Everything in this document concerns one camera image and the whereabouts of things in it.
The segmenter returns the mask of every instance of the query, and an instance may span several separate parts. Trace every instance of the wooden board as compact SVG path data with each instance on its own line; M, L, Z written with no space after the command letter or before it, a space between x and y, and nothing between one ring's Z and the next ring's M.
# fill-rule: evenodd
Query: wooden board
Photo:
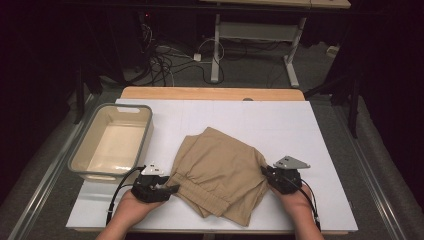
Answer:
M297 89L127 87L121 98L169 100L304 101Z

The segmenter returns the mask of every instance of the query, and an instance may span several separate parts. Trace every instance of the desk leg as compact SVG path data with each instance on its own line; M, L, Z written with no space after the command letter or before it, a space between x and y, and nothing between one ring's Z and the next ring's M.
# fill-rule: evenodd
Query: desk leg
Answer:
M293 38L291 50L289 55L284 56L284 64L286 65L287 74L289 75L290 85L293 88L299 88L299 82L297 81L296 73L293 68L293 58L296 53L297 47L299 46L300 37L302 36L303 27L305 26L306 18L301 18L296 34Z
M217 83L219 80L219 25L220 15L216 15L215 19L215 47L212 59L211 82Z

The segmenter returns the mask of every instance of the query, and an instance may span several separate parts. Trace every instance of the white board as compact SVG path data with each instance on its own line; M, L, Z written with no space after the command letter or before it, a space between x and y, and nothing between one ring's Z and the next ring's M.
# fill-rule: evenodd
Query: white board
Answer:
M299 172L315 193L322 231L358 230L309 102L118 99L117 103L152 108L154 131L145 164L154 162L169 175L184 137L213 127L258 149L269 165L285 155L310 164L311 168ZM113 184L84 182L66 226L103 228L115 189ZM116 203L124 191L120 191ZM172 196L135 229L277 233L292 231L293 225L281 203L268 191L254 209L248 227L215 216L201 218L183 200Z

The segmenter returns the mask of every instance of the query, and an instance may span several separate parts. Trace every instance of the tan cloth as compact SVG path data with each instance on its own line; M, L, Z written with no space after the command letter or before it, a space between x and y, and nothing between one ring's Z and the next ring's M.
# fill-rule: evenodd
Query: tan cloth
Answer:
M213 214L248 226L253 209L268 189L255 148L216 129L187 136L177 153L167 186L202 217Z

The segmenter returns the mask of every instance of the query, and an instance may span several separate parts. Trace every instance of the wire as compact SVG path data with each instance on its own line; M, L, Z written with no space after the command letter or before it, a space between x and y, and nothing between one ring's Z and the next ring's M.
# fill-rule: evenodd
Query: wire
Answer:
M207 39L207 40L205 40L205 41L203 41L202 42L202 44L200 44L200 46L199 46L199 48L197 49L197 53L198 54L200 54L200 49L202 48L202 46L206 43L206 42L210 42L210 41L214 41L214 42L216 42L216 43L218 43L219 44L219 46L221 46L221 48L222 48L222 56L218 59L218 60L221 60L221 59L223 59L224 58L224 52L225 52L225 50L224 50L224 46L219 42L219 41L216 41L215 39L213 39L213 38L209 38L209 39Z
M118 187L116 188L115 194L113 194L112 200L110 201L109 209L107 211L106 225L112 219L113 208L115 207L115 199L116 199L116 196L118 195L119 190L121 190L122 185L124 184L125 180L127 180L128 176L130 176L133 172L135 172L137 170L139 170L141 172L141 171L143 171L144 168L146 168L146 166L136 167L134 169L131 169L131 171L129 171L127 174L125 174L125 176L122 178L121 182L119 183Z
M320 219L319 219L319 217L318 217L318 210L317 210L317 207L316 207L316 201L315 201L315 195L314 195L314 193L313 193L313 191L312 191L312 188L309 186L309 184L307 184L303 179L301 179L301 181L303 182L303 183L305 183L305 185L309 188L309 190L311 191L311 194L312 194L312 197L313 197L313 199L314 199L314 203L315 204L313 204L312 203L312 200L311 200L311 198L308 196L308 194L306 194L305 193L305 191L303 191L303 189L301 188L301 187L299 187L299 186L297 186L294 182L292 182L290 179L288 179L287 177L285 177L285 176L282 176L283 178L284 178L284 180L286 180L287 182L289 182L290 184L292 184L293 186L295 186L296 188L297 188L297 190L299 190L302 194L303 194L303 196L305 196L305 198L306 198L306 200L308 200L308 202L309 202L309 205L311 206L311 208L312 208L312 213L314 214L314 220L315 220L315 225L317 226L317 228L318 228L318 230L319 231L321 231L321 222L320 222Z

